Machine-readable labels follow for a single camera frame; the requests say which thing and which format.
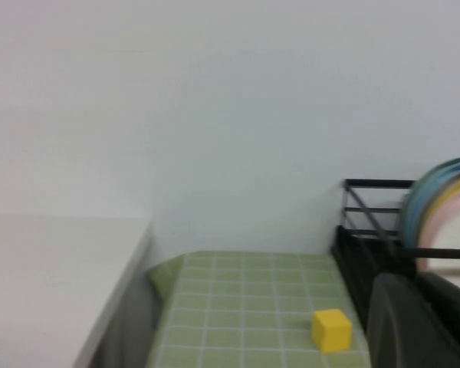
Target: yellow cube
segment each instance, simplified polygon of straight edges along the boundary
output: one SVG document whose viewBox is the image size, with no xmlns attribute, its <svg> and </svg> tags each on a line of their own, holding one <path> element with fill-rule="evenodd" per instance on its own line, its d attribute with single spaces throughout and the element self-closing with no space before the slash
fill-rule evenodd
<svg viewBox="0 0 460 368">
<path fill-rule="evenodd" d="M 312 321 L 312 341 L 322 353 L 350 348 L 353 325 L 339 309 L 319 310 Z"/>
</svg>

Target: white countertop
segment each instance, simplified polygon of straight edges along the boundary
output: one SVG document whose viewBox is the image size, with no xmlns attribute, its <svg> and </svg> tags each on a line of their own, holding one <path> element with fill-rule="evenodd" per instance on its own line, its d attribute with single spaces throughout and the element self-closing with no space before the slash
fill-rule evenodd
<svg viewBox="0 0 460 368">
<path fill-rule="evenodd" d="M 148 232 L 146 218 L 0 215 L 0 368 L 86 366 Z"/>
</svg>

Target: black dish rack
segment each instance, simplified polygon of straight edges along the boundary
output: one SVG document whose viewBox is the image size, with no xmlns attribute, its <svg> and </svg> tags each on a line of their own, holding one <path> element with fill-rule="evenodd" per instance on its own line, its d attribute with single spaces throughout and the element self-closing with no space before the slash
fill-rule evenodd
<svg viewBox="0 0 460 368">
<path fill-rule="evenodd" d="M 356 189 L 408 190 L 412 180 L 346 179 L 343 182 L 341 223 L 331 252 L 347 285 L 360 323 L 366 330 L 370 296 L 374 278 L 381 272 L 402 274 L 414 280 L 417 274 L 416 258 L 460 259 L 460 249 L 406 248 L 399 240 L 397 230 L 385 229 L 375 214 L 400 212 L 399 205 L 389 208 L 368 207 Z M 357 226 L 352 213 L 361 213 L 366 226 Z"/>
</svg>

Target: green checkered tablecloth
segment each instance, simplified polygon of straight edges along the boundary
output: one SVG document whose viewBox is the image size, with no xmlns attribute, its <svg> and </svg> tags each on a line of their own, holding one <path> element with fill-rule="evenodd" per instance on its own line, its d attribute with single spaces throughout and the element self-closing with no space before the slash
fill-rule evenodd
<svg viewBox="0 0 460 368">
<path fill-rule="evenodd" d="M 368 349 L 333 259 L 201 251 L 154 268 L 165 305 L 147 368 L 367 368 Z M 313 311 L 353 322 L 348 351 L 311 342 Z"/>
</svg>

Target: plate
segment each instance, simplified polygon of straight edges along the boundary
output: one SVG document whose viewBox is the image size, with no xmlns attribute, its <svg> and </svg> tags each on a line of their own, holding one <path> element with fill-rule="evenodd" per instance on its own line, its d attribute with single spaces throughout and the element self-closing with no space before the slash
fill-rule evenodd
<svg viewBox="0 0 460 368">
<path fill-rule="evenodd" d="M 434 215 L 438 207 L 441 206 L 443 202 L 445 202 L 451 196 L 460 192 L 460 176 L 457 176 L 455 180 L 451 180 L 448 186 L 443 186 L 443 189 L 444 190 L 441 193 L 433 196 L 434 200 L 431 201 L 431 203 L 426 204 L 425 211 L 421 215 L 421 225 L 419 226 L 417 236 L 418 239 L 424 225 L 429 220 L 429 218 Z"/>
<path fill-rule="evenodd" d="M 454 194 L 450 199 L 443 202 L 436 213 L 427 221 L 425 226 L 422 228 L 421 236 L 419 237 L 419 247 L 430 248 L 435 236 L 437 236 L 443 224 L 458 212 L 460 212 L 460 192 Z M 428 260 L 426 258 L 418 260 L 418 267 L 420 271 L 426 269 L 427 261 Z"/>
<path fill-rule="evenodd" d="M 460 173 L 460 162 L 450 166 L 443 167 L 431 175 L 430 179 L 425 182 L 422 188 L 417 192 L 412 200 L 409 200 L 409 208 L 406 213 L 405 227 L 403 232 L 404 241 L 407 247 L 416 247 L 417 227 L 419 216 L 422 213 L 426 203 L 436 193 L 437 188 L 447 183 Z"/>
<path fill-rule="evenodd" d="M 413 202 L 414 198 L 418 194 L 418 191 L 422 189 L 425 183 L 428 182 L 433 175 L 435 175 L 439 170 L 445 168 L 446 166 L 454 165 L 456 163 L 460 163 L 460 157 L 457 159 L 450 159 L 449 161 L 433 167 L 412 185 L 412 188 L 409 190 L 407 197 L 403 201 L 399 214 L 399 237 L 404 241 L 404 243 L 406 243 L 404 239 L 404 231 L 406 229 L 406 217 L 407 213 L 409 213 L 410 203 Z"/>
<path fill-rule="evenodd" d="M 460 249 L 460 209 L 453 212 L 439 227 L 430 248 Z M 460 287 L 460 259 L 436 259 L 427 261 L 427 269 Z"/>
</svg>

